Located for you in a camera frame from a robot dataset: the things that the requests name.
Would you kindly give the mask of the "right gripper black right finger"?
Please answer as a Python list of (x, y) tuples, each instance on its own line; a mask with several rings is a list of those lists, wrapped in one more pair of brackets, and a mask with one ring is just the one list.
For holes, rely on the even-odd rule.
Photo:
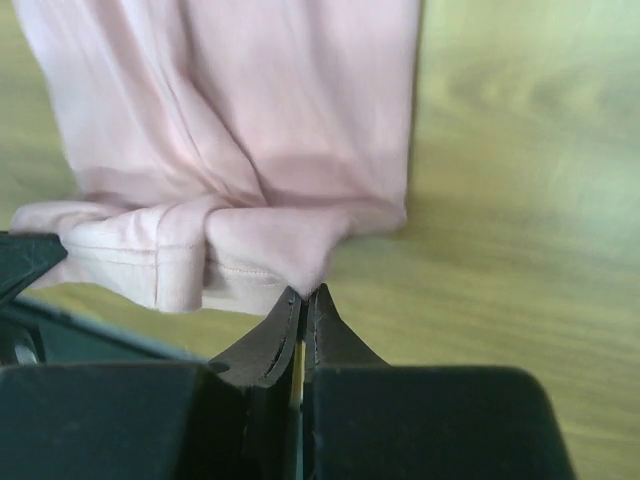
[(316, 479), (314, 465), (314, 374), (321, 367), (389, 367), (340, 317), (326, 284), (306, 301), (303, 384), (303, 478)]

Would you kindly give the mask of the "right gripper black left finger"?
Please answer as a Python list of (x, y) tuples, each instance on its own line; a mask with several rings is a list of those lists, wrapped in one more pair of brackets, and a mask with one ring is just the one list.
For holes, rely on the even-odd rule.
[(209, 364), (246, 399), (243, 471), (252, 479), (293, 479), (297, 421), (296, 347), (303, 299), (286, 288), (266, 317)]

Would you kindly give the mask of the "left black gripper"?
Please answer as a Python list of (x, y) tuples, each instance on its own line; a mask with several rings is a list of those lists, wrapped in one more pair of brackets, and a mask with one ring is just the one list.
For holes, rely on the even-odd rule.
[(3, 365), (207, 361), (184, 349), (114, 325), (70, 314), (26, 298), (14, 299), (67, 255), (55, 234), (1, 232)]

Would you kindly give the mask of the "dusty pink printed t-shirt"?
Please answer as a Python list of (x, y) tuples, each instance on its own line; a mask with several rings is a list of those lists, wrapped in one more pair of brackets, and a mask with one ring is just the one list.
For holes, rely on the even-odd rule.
[(67, 250), (38, 287), (264, 314), (342, 240), (405, 223), (419, 2), (14, 9), (77, 183), (11, 220)]

